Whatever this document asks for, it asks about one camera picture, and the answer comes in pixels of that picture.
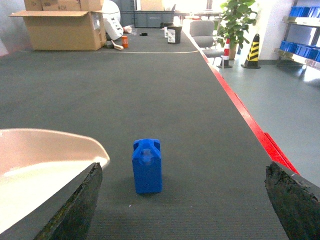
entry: traffic cone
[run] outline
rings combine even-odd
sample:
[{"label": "traffic cone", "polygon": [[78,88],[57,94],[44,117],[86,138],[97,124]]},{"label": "traffic cone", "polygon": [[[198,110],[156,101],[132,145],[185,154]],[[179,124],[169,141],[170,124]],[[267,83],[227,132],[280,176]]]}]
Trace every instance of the traffic cone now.
[{"label": "traffic cone", "polygon": [[256,34],[253,38],[248,57],[246,58],[245,63],[241,64],[242,67],[244,67],[246,69],[259,69],[260,68],[260,66],[258,65],[259,41],[260,41],[260,36],[259,36],[259,34]]},{"label": "traffic cone", "polygon": [[222,61],[221,61],[220,65],[218,66],[218,68],[221,68],[221,69],[230,69],[230,68],[232,68],[232,66],[229,65],[229,49],[230,49],[230,39],[227,38],[226,39],[226,43],[224,45],[224,55],[221,56],[222,57]]}]

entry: plant pot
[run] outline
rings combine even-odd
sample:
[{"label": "plant pot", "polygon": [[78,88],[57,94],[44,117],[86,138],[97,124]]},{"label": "plant pot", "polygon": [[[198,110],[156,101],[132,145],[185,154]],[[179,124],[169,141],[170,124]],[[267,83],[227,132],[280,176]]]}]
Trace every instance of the plant pot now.
[{"label": "plant pot", "polygon": [[234,45],[232,48],[229,50],[229,60],[234,60],[236,57],[236,52],[237,52],[237,45]]}]

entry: orange bottle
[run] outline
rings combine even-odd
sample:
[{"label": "orange bottle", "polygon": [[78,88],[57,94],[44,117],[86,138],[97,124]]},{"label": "orange bottle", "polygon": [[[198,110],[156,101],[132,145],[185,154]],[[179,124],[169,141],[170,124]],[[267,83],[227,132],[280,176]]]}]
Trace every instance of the orange bottle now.
[{"label": "orange bottle", "polygon": [[124,49],[127,49],[129,47],[127,36],[122,36],[122,46]]}]

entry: yellow and black cone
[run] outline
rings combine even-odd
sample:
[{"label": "yellow and black cone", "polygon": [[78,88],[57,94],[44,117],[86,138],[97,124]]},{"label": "yellow and black cone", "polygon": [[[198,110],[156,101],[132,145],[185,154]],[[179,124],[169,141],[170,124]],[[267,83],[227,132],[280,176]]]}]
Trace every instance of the yellow and black cone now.
[{"label": "yellow and black cone", "polygon": [[245,60],[244,64],[241,64],[242,67],[246,69],[259,69],[258,58],[259,58],[259,41],[260,36],[256,34],[253,38],[253,42],[251,44],[250,52],[248,57]]}]

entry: gray chair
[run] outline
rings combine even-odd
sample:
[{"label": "gray chair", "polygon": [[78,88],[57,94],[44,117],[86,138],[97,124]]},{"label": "gray chair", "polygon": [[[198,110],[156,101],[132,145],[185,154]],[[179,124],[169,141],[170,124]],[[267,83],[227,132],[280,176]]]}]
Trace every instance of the gray chair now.
[{"label": "gray chair", "polygon": [[224,55],[224,49],[217,48],[218,36],[214,35],[215,22],[212,20],[195,20],[190,23],[190,35],[207,58],[220,58]]}]

